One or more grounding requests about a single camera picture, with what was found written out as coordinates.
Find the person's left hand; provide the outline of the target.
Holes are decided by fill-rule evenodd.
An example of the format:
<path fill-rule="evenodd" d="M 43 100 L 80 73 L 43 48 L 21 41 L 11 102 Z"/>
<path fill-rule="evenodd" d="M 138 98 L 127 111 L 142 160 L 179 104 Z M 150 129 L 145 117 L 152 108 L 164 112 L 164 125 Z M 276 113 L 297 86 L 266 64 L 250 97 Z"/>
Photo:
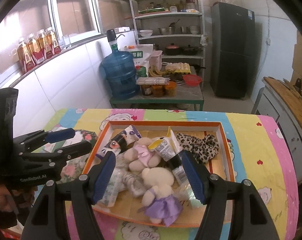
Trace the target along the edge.
<path fill-rule="evenodd" d="M 19 204 L 20 208 L 30 207 L 34 202 L 34 194 L 38 190 L 37 186 L 32 187 L 29 190 L 13 190 L 15 196 L 25 193 L 24 202 Z M 11 205 L 8 201 L 8 197 L 11 196 L 9 190 L 5 185 L 0 185 L 0 211 L 2 212 L 12 212 L 15 205 Z"/>

